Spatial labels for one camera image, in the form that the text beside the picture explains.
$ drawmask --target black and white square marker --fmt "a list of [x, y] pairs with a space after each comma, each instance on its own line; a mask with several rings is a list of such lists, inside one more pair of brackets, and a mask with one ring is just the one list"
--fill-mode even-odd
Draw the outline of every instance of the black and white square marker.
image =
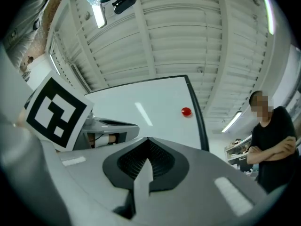
[[26, 122], [40, 139], [51, 141], [59, 151], [70, 151], [92, 108], [82, 94], [51, 73], [34, 92]]

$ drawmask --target crossed arms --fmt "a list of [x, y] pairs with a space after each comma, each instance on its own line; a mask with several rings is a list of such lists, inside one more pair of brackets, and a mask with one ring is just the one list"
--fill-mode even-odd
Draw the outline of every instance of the crossed arms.
[[247, 156], [248, 164], [256, 164], [262, 161], [278, 161], [294, 154], [296, 151], [296, 138], [287, 137], [277, 145], [262, 151], [257, 146], [251, 146]]

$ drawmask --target red ball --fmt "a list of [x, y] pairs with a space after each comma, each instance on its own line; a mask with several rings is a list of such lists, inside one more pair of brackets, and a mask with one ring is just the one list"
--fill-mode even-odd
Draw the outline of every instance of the red ball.
[[192, 111], [191, 109], [189, 109], [188, 107], [184, 107], [182, 110], [181, 110], [182, 114], [184, 116], [190, 116], [192, 114]]

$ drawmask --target whiteboard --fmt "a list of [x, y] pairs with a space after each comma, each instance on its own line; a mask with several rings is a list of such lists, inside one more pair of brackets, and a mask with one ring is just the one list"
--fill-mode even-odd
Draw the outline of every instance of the whiteboard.
[[[198, 113], [187, 81], [187, 76], [154, 79], [99, 90], [85, 97], [95, 104], [94, 116], [136, 124], [140, 128], [138, 137], [157, 137], [201, 149]], [[191, 117], [182, 115], [184, 107], [192, 110]]]

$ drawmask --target black t-shirt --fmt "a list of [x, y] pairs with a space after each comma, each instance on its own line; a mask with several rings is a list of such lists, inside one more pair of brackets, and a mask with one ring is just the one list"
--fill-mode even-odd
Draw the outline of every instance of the black t-shirt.
[[[270, 123], [266, 127], [255, 126], [252, 133], [251, 146], [262, 151], [267, 150], [286, 137], [296, 137], [292, 119], [282, 106], [274, 109]], [[289, 182], [298, 160], [297, 151], [278, 161], [262, 161], [259, 163], [258, 183], [269, 193], [275, 188]]]

